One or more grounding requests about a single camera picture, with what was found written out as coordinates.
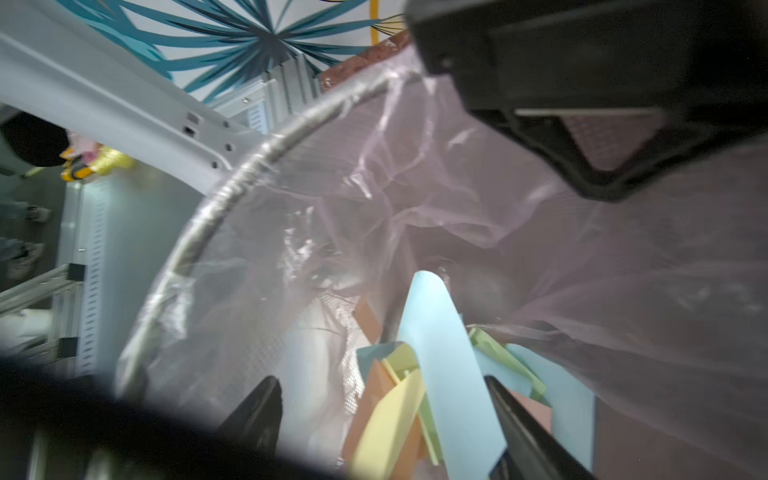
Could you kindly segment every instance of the transparent plastic bag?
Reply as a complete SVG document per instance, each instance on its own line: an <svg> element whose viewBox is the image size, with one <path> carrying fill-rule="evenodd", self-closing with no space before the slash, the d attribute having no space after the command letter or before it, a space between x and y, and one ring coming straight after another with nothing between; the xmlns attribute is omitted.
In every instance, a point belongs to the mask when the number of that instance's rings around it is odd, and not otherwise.
<svg viewBox="0 0 768 480"><path fill-rule="evenodd" d="M416 62L413 50L388 60ZM627 150L579 124L580 144ZM766 154L766 139L751 141L598 203L466 114L448 78L393 81L292 149L228 215L167 299L145 400L215 426L275 375L279 452L334 468L363 388L353 307L365 294L389 321L413 273L431 270L466 324L760 475Z"/></svg>

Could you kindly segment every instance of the yellow object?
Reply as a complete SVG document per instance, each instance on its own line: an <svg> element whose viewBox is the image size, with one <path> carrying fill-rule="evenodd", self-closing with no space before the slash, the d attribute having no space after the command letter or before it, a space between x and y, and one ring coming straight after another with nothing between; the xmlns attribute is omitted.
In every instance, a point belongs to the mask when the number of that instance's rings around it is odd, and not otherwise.
<svg viewBox="0 0 768 480"><path fill-rule="evenodd" d="M400 383L412 370L418 369L419 359L410 345L403 343L394 352L382 360L382 366L395 383ZM422 437L427 445L429 461L437 465L442 460L442 449L437 436L435 420L432 417L432 409L429 407L429 399L424 396L419 406L419 424L422 428Z"/></svg>
<svg viewBox="0 0 768 480"><path fill-rule="evenodd" d="M425 391L417 369L379 401L349 463L352 478L389 479Z"/></svg>
<svg viewBox="0 0 768 480"><path fill-rule="evenodd" d="M379 0L370 0L368 3L369 10L371 12L371 20L379 17ZM379 31L371 27L371 45L379 43Z"/></svg>
<svg viewBox="0 0 768 480"><path fill-rule="evenodd" d="M82 168L75 168L74 158L68 159L64 163L64 171L61 172L61 178L67 182L74 182L75 180L82 180L94 173L99 175L109 175L113 168L131 168L134 166L135 160L133 157L129 157L121 151L117 151L114 148L109 148L106 145L101 145L98 149L98 157L92 161L90 165L82 166Z"/></svg>
<svg viewBox="0 0 768 480"><path fill-rule="evenodd" d="M98 149L98 157L88 166L99 175L109 175L115 167L131 168L134 166L134 163L133 157L129 157L114 148L102 145Z"/></svg>

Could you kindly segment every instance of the green paper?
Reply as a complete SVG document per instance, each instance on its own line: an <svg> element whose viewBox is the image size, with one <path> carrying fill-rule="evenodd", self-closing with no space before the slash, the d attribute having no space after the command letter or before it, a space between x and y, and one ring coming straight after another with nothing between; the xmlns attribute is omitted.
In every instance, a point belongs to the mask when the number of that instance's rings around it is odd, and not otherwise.
<svg viewBox="0 0 768 480"><path fill-rule="evenodd" d="M493 360L507 366L511 371L519 373L525 378L531 380L533 384L533 393L531 398L540 402L547 392L547 386L520 360L516 359L504 346L494 340L486 332L479 328L473 328L469 331L469 341L476 346L485 355Z"/></svg>

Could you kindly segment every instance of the paper scrap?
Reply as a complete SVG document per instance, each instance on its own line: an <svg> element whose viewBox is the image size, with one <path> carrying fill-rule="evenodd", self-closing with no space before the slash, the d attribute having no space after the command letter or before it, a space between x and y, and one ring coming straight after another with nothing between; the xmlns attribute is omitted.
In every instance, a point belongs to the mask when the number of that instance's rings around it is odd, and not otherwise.
<svg viewBox="0 0 768 480"><path fill-rule="evenodd" d="M366 380L366 389L362 393L362 398L357 402L357 413L355 413L355 418L352 420L352 425L349 427L349 433L346 434L346 440L344 440L344 446L341 450L341 458L345 462L349 462L355 454L360 438L362 438L362 432L373 414L373 409L387 393L395 388L395 385L379 360L374 360Z"/></svg>
<svg viewBox="0 0 768 480"><path fill-rule="evenodd" d="M475 352L475 358L478 361L478 365L480 365L480 371L483 376L490 375L496 378L507 390L520 392L527 397L531 396L533 392L531 380L519 373L513 372L506 365L496 362L490 356L485 355L478 347L473 346L472 350Z"/></svg>
<svg viewBox="0 0 768 480"><path fill-rule="evenodd" d="M421 371L415 370L379 401L349 463L349 476L370 480L390 478L424 392Z"/></svg>
<svg viewBox="0 0 768 480"><path fill-rule="evenodd" d="M413 277L398 340L419 359L449 478L484 480L507 445L466 329L434 273Z"/></svg>
<svg viewBox="0 0 768 480"><path fill-rule="evenodd" d="M395 343L377 343L357 349L357 368L360 370L363 382L368 381L368 372L373 365L373 360L384 360L395 351L395 346Z"/></svg>
<svg viewBox="0 0 768 480"><path fill-rule="evenodd" d="M541 401L547 392L547 386L542 382L535 373L533 373L523 362L516 359L501 343L497 342L486 332L483 332L479 328L473 328L469 331L469 340L472 345L482 351L485 355L491 357L496 362L507 366L513 372L516 372L525 378L531 380L533 384L533 393L531 398L536 401Z"/></svg>
<svg viewBox="0 0 768 480"><path fill-rule="evenodd" d="M382 336L382 324L376 315L373 314L368 299L365 296L360 297L355 310L352 312L357 324L360 325L362 333L366 336L371 345L377 343Z"/></svg>
<svg viewBox="0 0 768 480"><path fill-rule="evenodd" d="M545 400L552 407L552 436L587 470L594 451L594 393L566 369L523 346L506 348L547 383Z"/></svg>
<svg viewBox="0 0 768 480"><path fill-rule="evenodd" d="M552 433L552 409L539 403L533 399L529 399L527 396L516 392L515 390L509 390L515 400L520 402L526 412L538 422L541 427L549 433Z"/></svg>

